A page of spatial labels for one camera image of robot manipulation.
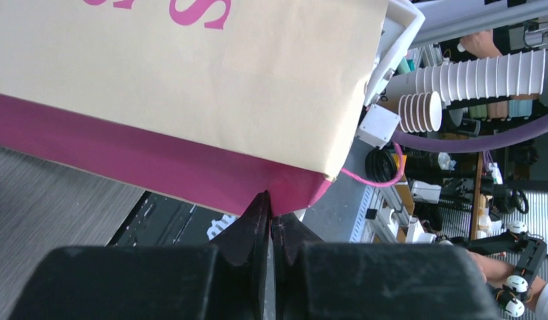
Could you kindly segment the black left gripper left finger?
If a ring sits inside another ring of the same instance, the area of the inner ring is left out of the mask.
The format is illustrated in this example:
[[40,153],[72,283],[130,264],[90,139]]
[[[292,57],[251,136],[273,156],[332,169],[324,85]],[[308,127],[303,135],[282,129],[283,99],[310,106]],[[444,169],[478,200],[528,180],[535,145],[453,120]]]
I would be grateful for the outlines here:
[[27,281],[11,319],[261,319],[270,196],[204,245],[60,247]]

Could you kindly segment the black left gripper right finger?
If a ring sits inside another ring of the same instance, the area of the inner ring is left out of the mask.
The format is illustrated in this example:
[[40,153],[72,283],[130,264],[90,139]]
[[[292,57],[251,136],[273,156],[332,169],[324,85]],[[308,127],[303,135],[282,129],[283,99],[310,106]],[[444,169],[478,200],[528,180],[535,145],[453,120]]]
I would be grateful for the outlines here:
[[278,319],[497,319],[481,272],[452,245],[326,243],[274,217]]

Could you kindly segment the pink paper bag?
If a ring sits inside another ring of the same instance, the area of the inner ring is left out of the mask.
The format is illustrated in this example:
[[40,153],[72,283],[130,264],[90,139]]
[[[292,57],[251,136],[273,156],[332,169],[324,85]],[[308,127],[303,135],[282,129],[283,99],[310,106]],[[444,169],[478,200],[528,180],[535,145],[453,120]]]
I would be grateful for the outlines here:
[[314,204],[389,1],[0,1],[0,146],[225,213]]

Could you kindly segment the operator hand lower right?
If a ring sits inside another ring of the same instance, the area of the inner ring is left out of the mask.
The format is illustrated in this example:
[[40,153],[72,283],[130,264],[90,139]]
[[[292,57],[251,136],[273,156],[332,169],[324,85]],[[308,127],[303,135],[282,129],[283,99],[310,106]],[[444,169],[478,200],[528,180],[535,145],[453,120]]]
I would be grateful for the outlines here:
[[513,265],[505,261],[496,260],[470,251],[468,251],[468,254],[482,271],[486,282],[491,285],[504,284],[506,279],[511,276],[515,270]]

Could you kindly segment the operator hand upper right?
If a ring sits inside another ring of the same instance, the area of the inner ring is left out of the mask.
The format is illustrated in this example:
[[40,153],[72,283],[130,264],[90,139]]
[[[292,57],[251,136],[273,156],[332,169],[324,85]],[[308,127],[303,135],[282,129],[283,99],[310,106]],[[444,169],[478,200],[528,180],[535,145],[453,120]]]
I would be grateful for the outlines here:
[[493,42],[493,30],[488,29],[466,35],[459,40],[457,46],[479,59],[494,58],[503,54]]

